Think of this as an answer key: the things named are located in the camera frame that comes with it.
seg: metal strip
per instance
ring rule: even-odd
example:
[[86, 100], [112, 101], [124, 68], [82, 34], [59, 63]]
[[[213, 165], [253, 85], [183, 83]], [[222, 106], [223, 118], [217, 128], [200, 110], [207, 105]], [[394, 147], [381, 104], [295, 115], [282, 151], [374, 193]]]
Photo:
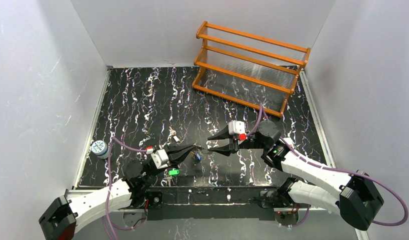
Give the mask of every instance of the metal strip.
[[106, 79], [104, 80], [103, 88], [102, 88], [101, 94], [100, 94], [100, 99], [98, 100], [97, 107], [95, 108], [94, 118], [92, 120], [91, 128], [89, 130], [88, 138], [87, 138], [87, 141], [86, 141], [86, 144], [85, 144], [84, 154], [82, 155], [83, 159], [81, 161], [81, 165], [79, 166], [78, 173], [76, 174], [75, 181], [73, 182], [73, 185], [72, 185], [74, 189], [76, 189], [78, 187], [78, 184], [80, 182], [81, 176], [82, 176], [83, 171], [84, 171], [84, 166], [85, 166], [85, 164], [87, 162], [87, 155], [88, 155], [88, 152], [89, 152], [89, 149], [90, 149], [91, 140], [93, 139], [94, 129], [96, 129], [97, 121], [99, 119], [100, 110], [102, 109], [103, 99], [105, 98], [105, 92], [106, 92], [106, 89], [108, 87], [110, 76], [111, 76], [111, 71], [109, 69], [109, 70], [107, 70], [107, 76], [106, 76]]
[[[325, 156], [326, 164], [332, 168], [336, 167], [333, 159], [333, 154], [331, 153], [330, 147], [328, 146], [327, 138], [323, 126], [321, 124], [320, 116], [318, 115], [317, 108], [312, 97], [311, 89], [309, 88], [308, 78], [306, 78], [305, 71], [300, 71], [300, 80], [304, 88], [304, 93], [306, 94], [307, 102], [309, 104], [310, 112], [312, 113], [313, 121], [316, 126], [316, 131], [318, 133], [319, 141], [322, 145], [322, 150]], [[361, 231], [355, 228], [356, 236], [358, 240], [369, 240], [368, 233], [366, 231]]]

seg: bunch of keys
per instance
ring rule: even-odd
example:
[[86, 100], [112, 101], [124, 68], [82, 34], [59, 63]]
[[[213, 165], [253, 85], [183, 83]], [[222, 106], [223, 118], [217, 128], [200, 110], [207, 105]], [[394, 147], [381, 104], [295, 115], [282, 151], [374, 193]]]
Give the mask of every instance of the bunch of keys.
[[177, 137], [177, 132], [171, 126], [169, 126], [169, 133], [177, 144], [181, 143], [181, 140]]

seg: blue object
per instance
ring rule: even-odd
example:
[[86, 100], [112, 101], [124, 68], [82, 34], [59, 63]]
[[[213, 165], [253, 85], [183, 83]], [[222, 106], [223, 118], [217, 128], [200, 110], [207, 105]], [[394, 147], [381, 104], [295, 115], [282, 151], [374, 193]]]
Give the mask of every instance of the blue object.
[[196, 153], [195, 153], [195, 157], [197, 158], [197, 160], [198, 160], [199, 162], [202, 161], [202, 156], [200, 155], [199, 152], [196, 152]]

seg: white wall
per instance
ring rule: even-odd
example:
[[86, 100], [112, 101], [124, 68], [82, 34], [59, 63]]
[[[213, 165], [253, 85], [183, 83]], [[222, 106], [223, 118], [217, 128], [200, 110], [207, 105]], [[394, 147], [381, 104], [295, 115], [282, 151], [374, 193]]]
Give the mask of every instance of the white wall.
[[333, 0], [71, 0], [106, 65], [192, 66], [203, 21], [311, 47]]
[[[336, 3], [305, 70], [335, 162], [380, 179], [409, 207], [409, 0]], [[402, 219], [397, 200], [378, 189], [385, 204], [376, 220]], [[368, 233], [409, 239], [409, 220]]]
[[75, 180], [106, 70], [69, 0], [0, 1], [0, 239], [44, 239], [38, 219]]

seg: marble tabletop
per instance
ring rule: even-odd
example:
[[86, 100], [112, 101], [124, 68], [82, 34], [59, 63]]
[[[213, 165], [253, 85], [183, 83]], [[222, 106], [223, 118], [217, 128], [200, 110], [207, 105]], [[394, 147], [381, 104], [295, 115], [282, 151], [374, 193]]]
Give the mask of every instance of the marble tabletop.
[[[197, 67], [113, 68], [104, 94], [92, 141], [109, 142], [113, 136], [131, 147], [174, 144], [170, 128], [183, 144], [223, 146], [226, 140], [207, 138], [229, 121], [246, 122], [251, 129], [258, 111], [223, 98], [192, 89]], [[282, 118], [269, 117], [284, 137], [293, 139], [297, 149], [326, 163], [321, 142], [300, 79], [288, 99]], [[201, 162], [193, 157], [180, 166], [180, 174], [168, 180], [164, 173], [155, 186], [280, 186], [289, 174], [269, 168], [260, 158], [262, 150], [242, 149], [223, 156], [204, 154]], [[112, 150], [113, 180], [138, 174], [147, 155], [131, 152], [117, 143]], [[108, 182], [107, 165], [90, 153], [85, 161], [78, 188], [103, 187]]]

